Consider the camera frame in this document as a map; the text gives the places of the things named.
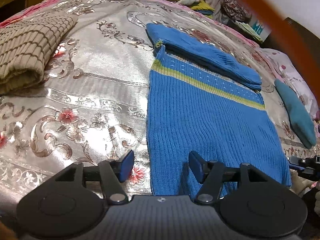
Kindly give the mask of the blue striped knit sweater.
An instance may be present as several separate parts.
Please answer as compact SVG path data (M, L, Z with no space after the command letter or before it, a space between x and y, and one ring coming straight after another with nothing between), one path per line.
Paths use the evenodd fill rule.
M147 145L154 195L195 197L200 184L188 156L228 167L249 163L285 185L289 165L261 94L259 74L215 46L175 28L149 23Z

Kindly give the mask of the yellow folded clothes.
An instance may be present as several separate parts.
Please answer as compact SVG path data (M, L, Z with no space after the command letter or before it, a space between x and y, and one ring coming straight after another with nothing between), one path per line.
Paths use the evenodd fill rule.
M204 0L199 0L199 2L193 3L189 8L206 16L212 16L215 10Z

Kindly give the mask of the teal folded garment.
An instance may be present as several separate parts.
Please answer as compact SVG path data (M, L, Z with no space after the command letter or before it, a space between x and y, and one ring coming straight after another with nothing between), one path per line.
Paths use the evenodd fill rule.
M310 114L299 100L297 94L288 85L279 79L275 79L274 85L286 108L292 130L303 145L311 149L316 145L317 139Z

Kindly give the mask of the silver floral bedspread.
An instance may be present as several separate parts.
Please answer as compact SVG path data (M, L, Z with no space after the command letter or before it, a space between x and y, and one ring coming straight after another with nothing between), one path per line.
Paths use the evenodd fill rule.
M42 81L1 94L2 208L16 206L72 163L97 166L129 150L135 163L123 189L129 196L153 194L146 136L156 57L149 23L175 28L255 70L285 157L319 154L318 139L308 149L292 130L257 45L233 29L164 0L61 0L42 3L15 22L53 12L78 20L51 55Z

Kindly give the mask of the beige checked folded blanket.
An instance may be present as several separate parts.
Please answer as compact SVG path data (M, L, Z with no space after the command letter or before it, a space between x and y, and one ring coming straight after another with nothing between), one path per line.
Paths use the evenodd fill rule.
M78 17L64 12L31 16L1 29L1 94L42 81L44 69Z

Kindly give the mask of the brown floral bundle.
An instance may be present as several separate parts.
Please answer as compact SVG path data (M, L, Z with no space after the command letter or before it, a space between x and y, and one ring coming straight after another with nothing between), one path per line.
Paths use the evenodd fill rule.
M252 14L238 0L221 0L222 11L233 21L249 23Z

